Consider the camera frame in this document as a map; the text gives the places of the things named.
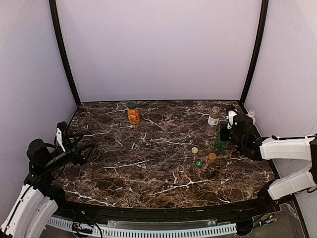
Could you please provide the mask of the green bottle cap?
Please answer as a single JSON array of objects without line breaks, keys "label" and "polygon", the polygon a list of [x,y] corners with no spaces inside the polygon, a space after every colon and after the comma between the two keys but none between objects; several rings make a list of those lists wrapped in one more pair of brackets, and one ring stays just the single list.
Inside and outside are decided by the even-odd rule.
[{"label": "green bottle cap", "polygon": [[202,161],[196,161],[195,165],[197,168],[201,168],[203,166],[203,162]]}]

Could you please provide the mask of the cream white bottle cap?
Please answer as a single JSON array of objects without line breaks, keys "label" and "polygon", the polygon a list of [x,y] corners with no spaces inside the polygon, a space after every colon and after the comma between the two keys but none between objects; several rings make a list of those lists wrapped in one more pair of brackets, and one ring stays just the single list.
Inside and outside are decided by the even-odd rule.
[{"label": "cream white bottle cap", "polygon": [[197,148],[197,147],[193,147],[193,148],[191,149],[191,152],[192,152],[193,154],[197,154],[198,148]]}]

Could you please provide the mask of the orange juice bottle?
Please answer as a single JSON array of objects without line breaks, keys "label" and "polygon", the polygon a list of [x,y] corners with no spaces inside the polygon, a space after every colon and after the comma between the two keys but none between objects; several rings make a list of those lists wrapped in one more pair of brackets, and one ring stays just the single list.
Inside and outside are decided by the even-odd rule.
[{"label": "orange juice bottle", "polygon": [[136,125],[141,121],[140,113],[135,103],[130,103],[128,107],[128,118],[131,124]]}]

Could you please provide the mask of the gold brown bottle cap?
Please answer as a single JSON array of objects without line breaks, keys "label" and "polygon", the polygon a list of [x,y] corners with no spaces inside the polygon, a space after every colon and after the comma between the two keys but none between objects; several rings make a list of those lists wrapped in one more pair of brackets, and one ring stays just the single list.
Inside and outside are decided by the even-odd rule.
[{"label": "gold brown bottle cap", "polygon": [[215,153],[209,153],[209,159],[210,159],[211,161],[214,161],[214,160],[217,159],[217,155],[216,155]]}]

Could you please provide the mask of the green plastic bottle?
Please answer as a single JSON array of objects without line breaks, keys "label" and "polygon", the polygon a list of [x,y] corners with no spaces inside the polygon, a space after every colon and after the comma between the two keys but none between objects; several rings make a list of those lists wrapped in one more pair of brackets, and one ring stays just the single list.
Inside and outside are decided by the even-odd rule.
[{"label": "green plastic bottle", "polygon": [[220,139],[220,130],[217,131],[216,140],[215,140],[215,147],[218,151],[224,150],[228,145],[228,141],[222,141]]}]

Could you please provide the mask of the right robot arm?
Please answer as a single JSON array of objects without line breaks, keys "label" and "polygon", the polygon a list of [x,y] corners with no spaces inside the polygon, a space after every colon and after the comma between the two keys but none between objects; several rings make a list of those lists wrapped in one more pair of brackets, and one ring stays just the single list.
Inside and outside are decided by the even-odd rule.
[{"label": "right robot arm", "polygon": [[297,137],[256,136],[254,120],[249,115],[229,110],[227,125],[220,129],[220,140],[231,142],[248,159],[254,161],[292,159],[310,165],[284,178],[269,182],[258,192],[258,198],[269,201],[317,186],[317,135]]}]

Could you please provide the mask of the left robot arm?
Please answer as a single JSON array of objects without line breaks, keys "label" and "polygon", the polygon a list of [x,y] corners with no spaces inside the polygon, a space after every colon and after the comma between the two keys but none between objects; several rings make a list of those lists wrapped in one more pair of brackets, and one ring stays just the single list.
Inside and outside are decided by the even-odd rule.
[{"label": "left robot arm", "polygon": [[78,146],[82,134],[63,139],[62,144],[33,140],[28,147],[29,173],[8,217],[0,227],[2,238],[38,238],[50,217],[58,210],[75,214],[67,206],[65,192],[52,184],[53,172],[64,170],[68,163],[84,165],[95,145]]}]

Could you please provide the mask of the large yellow tea bottle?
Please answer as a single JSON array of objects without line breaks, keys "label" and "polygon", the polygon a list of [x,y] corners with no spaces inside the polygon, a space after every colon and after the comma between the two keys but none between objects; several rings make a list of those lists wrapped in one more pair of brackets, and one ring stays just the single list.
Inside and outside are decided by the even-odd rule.
[{"label": "large yellow tea bottle", "polygon": [[250,117],[253,120],[253,124],[255,124],[256,123],[255,111],[249,110],[247,115],[248,115],[248,117]]}]

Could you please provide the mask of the brown coffee glass bottle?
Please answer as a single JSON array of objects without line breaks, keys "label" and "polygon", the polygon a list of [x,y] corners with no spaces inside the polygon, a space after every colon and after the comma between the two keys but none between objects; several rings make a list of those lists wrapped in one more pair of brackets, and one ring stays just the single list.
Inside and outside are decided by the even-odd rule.
[{"label": "brown coffee glass bottle", "polygon": [[208,123],[206,127],[206,134],[208,136],[214,136],[217,130],[217,126],[220,119],[220,107],[213,106],[208,117]]}]

